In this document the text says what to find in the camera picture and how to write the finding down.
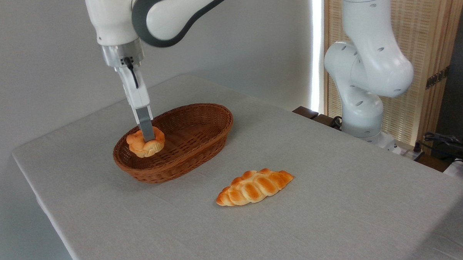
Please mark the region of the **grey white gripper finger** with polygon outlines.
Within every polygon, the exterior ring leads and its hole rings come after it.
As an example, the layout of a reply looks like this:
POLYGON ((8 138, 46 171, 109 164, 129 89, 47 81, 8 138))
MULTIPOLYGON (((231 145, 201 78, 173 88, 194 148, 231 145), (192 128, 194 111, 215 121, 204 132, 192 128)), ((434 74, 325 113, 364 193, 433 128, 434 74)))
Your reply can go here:
POLYGON ((138 125, 142 132, 144 142, 149 142, 155 139, 155 133, 152 126, 152 112, 150 106, 139 107, 136 109, 138 125))

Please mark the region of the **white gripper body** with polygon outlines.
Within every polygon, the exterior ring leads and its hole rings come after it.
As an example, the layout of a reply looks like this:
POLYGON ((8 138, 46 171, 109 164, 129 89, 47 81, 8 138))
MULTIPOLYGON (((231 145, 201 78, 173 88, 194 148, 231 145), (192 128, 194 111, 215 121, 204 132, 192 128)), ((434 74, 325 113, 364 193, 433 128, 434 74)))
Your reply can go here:
POLYGON ((133 65, 133 69, 128 67, 117 67, 125 95, 133 109, 145 107, 150 104, 149 93, 147 91, 142 72, 138 65, 133 65))

